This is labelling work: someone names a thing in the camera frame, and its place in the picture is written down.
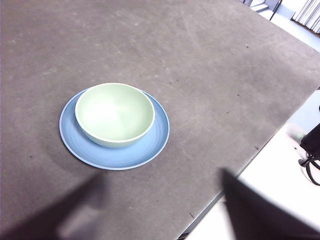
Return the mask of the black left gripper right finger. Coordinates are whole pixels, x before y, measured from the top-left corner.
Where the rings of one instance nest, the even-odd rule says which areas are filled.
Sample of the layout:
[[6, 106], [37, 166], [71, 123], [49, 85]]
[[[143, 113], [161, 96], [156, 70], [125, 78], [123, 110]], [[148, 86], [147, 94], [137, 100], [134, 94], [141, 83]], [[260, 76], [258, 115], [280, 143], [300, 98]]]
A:
[[320, 232], [275, 206], [227, 169], [221, 185], [237, 240], [318, 240]]

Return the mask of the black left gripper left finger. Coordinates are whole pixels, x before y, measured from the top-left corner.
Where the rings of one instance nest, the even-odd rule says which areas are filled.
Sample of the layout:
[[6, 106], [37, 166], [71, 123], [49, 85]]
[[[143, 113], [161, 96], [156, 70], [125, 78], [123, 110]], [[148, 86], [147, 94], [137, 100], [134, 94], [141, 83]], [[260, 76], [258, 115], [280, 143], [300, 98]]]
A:
[[107, 180], [97, 173], [34, 215], [0, 234], [2, 240], [95, 240]]

